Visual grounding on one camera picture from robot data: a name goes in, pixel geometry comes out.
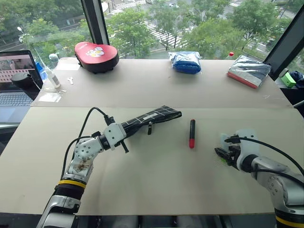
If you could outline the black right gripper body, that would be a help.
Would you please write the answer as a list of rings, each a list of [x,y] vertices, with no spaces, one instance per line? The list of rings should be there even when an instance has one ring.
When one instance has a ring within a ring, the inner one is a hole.
[[[240,156],[240,145],[233,144],[228,147],[228,166],[237,166],[237,160]]]

